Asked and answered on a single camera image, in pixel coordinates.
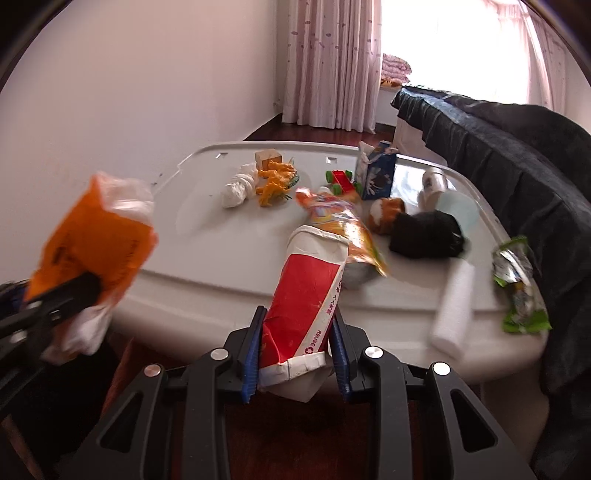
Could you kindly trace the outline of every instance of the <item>metal screw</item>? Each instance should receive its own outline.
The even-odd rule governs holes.
[[[209,354],[209,356],[211,356],[211,358],[214,360],[225,360],[228,358],[228,355],[230,355],[230,353],[228,353],[225,348],[216,348],[215,350],[212,350],[212,353]]]
[[[20,343],[27,338],[27,333],[24,330],[18,330],[10,337],[10,343]]]
[[[433,371],[437,374],[437,375],[441,375],[441,376],[445,376],[447,375],[449,372],[452,371],[451,368],[449,368],[448,364],[445,364],[443,362],[437,362],[435,365],[433,365]]]
[[[370,358],[380,358],[384,351],[378,346],[369,346],[365,349],[365,355]]]
[[[162,368],[160,368],[160,365],[152,364],[144,368],[144,375],[146,377],[157,377],[158,375],[160,375],[161,371]]]

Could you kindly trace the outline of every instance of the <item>orange plastic bag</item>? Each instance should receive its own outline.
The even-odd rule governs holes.
[[[27,299],[85,271],[100,278],[102,292],[96,306],[54,329],[46,359],[62,363],[79,352],[96,352],[113,307],[158,243],[152,212],[152,194],[143,182],[103,173],[91,178],[86,193],[47,241]]]

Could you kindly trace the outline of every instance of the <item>yellow toy dinosaur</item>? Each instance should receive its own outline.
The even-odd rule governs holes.
[[[268,207],[274,197],[288,197],[287,193],[300,179],[296,168],[292,162],[279,163],[270,161],[268,170],[259,170],[259,177],[267,179],[263,187],[256,189],[256,194],[260,195],[259,204],[262,207]]]

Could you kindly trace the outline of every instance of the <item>foam tube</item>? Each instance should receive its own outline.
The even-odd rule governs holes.
[[[441,296],[431,344],[453,358],[463,354],[463,343],[473,317],[472,290],[476,268],[463,258],[451,258],[447,283]]]

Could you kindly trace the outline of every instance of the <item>bright window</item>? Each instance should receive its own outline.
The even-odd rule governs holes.
[[[382,0],[382,51],[412,85],[528,103],[530,44],[517,0]]]

